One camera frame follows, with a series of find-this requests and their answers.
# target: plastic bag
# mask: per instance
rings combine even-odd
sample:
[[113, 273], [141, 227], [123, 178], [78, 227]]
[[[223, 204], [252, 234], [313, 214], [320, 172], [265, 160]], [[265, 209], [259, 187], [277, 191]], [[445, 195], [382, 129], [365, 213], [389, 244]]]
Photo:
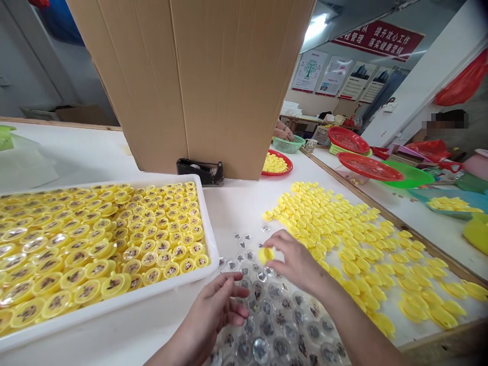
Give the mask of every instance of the plastic bag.
[[470, 99], [478, 90], [485, 74], [488, 72], [486, 57], [488, 49], [474, 59], [456, 78], [441, 90], [435, 99], [435, 104], [451, 106], [461, 104]]
[[451, 153], [447, 151], [446, 143], [443, 140], [412, 142], [405, 145], [405, 147], [425, 156], [434, 163], [439, 163], [441, 160], [451, 156]]
[[49, 0], [29, 0], [29, 3], [39, 9], [49, 7]]

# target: poster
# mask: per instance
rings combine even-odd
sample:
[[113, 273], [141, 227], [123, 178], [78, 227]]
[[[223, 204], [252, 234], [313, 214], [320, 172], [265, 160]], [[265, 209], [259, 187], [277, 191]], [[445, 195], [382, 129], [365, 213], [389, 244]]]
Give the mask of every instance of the poster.
[[377, 20], [331, 42], [405, 62], [424, 35]]
[[356, 62], [351, 75], [349, 75], [346, 80], [346, 85], [342, 89], [339, 98], [356, 100], [373, 74], [375, 68], [376, 65], [366, 64], [362, 61]]
[[372, 103], [373, 100], [376, 98], [376, 95], [378, 95], [381, 88], [385, 85], [386, 80], [390, 77], [392, 72], [393, 69], [386, 68], [383, 66], [380, 67], [373, 81], [370, 82], [370, 84], [364, 91], [361, 98], [359, 98], [359, 101], [365, 103]]
[[352, 66], [352, 59], [346, 57], [332, 56], [329, 65], [325, 70], [324, 77], [319, 84], [315, 94], [335, 97], [349, 73]]
[[325, 52], [315, 50], [305, 52], [301, 57], [291, 88], [300, 92], [313, 93], [326, 59], [327, 53]]

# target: hand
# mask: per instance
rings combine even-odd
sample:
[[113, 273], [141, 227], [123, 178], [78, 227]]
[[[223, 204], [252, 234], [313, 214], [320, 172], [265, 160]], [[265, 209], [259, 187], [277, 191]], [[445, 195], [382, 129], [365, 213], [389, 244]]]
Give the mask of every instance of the hand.
[[249, 310], [231, 299], [249, 296], [248, 289], [234, 283], [242, 277], [241, 272], [223, 273], [207, 284], [197, 296], [173, 336], [176, 339], [171, 340], [176, 347], [185, 348], [178, 350], [185, 357], [185, 362], [181, 364], [203, 364], [210, 356], [221, 329], [226, 325], [242, 326], [249, 317]]
[[288, 134], [285, 131], [280, 129], [274, 129], [274, 136], [281, 138], [282, 140], [285, 141], [290, 141], [290, 137], [288, 136]]
[[291, 129], [289, 129], [288, 127], [285, 127], [284, 131], [288, 135], [290, 141], [293, 142], [293, 140], [295, 139], [295, 136], [293, 135], [293, 132], [291, 132]]
[[308, 249], [286, 230], [279, 230], [264, 242], [265, 248], [282, 252], [285, 262], [271, 260], [266, 265], [289, 279], [296, 287], [317, 297], [324, 280], [332, 277], [315, 261]]

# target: work table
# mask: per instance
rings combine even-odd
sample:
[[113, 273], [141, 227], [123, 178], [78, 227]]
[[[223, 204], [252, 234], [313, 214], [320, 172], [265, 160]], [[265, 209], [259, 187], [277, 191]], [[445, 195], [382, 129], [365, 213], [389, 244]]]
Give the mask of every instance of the work table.
[[[40, 152], [46, 158], [57, 162], [55, 169], [59, 179], [44, 187], [74, 186], [111, 180], [135, 181], [140, 178], [150, 179], [153, 176], [152, 173], [138, 170], [133, 157], [127, 154], [127, 142], [121, 131], [8, 122], [2, 124], [15, 126], [16, 134], [39, 142]], [[318, 149], [315, 151], [315, 156], [326, 165], [334, 167], [339, 164], [336, 157], [326, 154], [329, 153]], [[289, 192], [292, 183], [297, 180], [316, 181], [327, 190], [342, 193], [352, 204], [362, 203], [346, 186], [302, 152], [287, 156], [292, 160], [294, 168], [291, 173], [284, 176], [263, 176], [259, 181], [227, 179], [223, 187], [204, 188], [221, 256], [232, 259], [241, 251], [233, 238], [234, 232], [251, 234], [253, 239], [250, 248], [257, 249], [258, 243], [270, 235], [261, 231], [261, 215], [276, 206], [279, 196], [285, 191]], [[469, 264], [475, 273], [488, 279], [486, 258], [479, 258], [481, 256], [475, 255], [462, 239], [455, 238], [462, 230], [462, 222], [451, 222], [455, 219], [436, 215], [420, 203], [410, 202], [407, 197], [400, 201], [400, 198], [391, 194], [390, 188], [385, 190], [381, 185], [370, 181], [360, 189], [393, 211], [447, 254], [462, 264]], [[273, 221], [270, 228], [273, 232], [281, 228], [281, 225]], [[160, 294], [0, 354], [0, 363], [12, 366], [38, 364], [42, 358], [43, 364], [51, 366], [143, 364], [175, 332], [193, 300], [208, 281], [209, 279], [205, 279], [182, 286], [175, 291]], [[477, 321], [483, 317], [483, 306], [476, 306], [473, 316], [468, 320]], [[418, 329], [405, 319], [405, 326], [401, 329], [397, 327], [394, 344], [408, 345], [419, 338], [427, 339], [433, 334], [446, 333], [440, 331], [433, 323], [428, 325], [417, 334]]]

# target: mug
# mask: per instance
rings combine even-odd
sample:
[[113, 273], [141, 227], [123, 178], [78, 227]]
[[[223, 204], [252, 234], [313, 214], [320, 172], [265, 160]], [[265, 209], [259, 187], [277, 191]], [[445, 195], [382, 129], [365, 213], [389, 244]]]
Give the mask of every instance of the mug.
[[315, 150], [315, 147], [317, 146], [317, 140], [314, 139], [306, 139], [305, 140], [305, 146], [303, 147], [306, 151], [309, 153], [313, 153]]

